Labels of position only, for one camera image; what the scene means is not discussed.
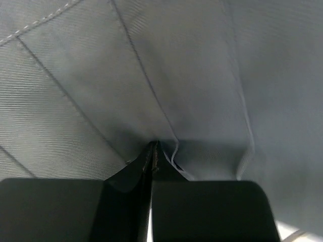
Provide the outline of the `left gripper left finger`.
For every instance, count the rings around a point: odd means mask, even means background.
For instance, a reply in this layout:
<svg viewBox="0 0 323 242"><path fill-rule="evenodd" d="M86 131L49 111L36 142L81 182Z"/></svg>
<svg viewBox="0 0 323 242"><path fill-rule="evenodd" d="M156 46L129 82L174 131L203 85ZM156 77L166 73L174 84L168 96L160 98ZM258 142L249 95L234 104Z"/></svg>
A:
<svg viewBox="0 0 323 242"><path fill-rule="evenodd" d="M1 241L146 241L153 148L106 180L3 180Z"/></svg>

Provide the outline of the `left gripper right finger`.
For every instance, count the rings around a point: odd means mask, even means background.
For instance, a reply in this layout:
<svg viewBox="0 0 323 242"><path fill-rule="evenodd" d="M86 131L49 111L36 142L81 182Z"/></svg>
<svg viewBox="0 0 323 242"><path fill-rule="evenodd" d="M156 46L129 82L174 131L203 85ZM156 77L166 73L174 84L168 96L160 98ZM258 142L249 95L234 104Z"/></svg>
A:
<svg viewBox="0 0 323 242"><path fill-rule="evenodd" d="M263 189L233 176L245 148L188 141L169 157L152 141L154 241L279 241Z"/></svg>

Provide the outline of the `grey pleated skirt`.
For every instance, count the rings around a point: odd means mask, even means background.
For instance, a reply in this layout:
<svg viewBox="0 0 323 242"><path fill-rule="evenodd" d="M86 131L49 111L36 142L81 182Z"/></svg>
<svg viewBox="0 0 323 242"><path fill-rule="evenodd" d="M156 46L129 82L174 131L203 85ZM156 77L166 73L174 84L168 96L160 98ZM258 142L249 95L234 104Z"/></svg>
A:
<svg viewBox="0 0 323 242"><path fill-rule="evenodd" d="M1 178L104 179L154 140L322 235L322 1L1 1Z"/></svg>

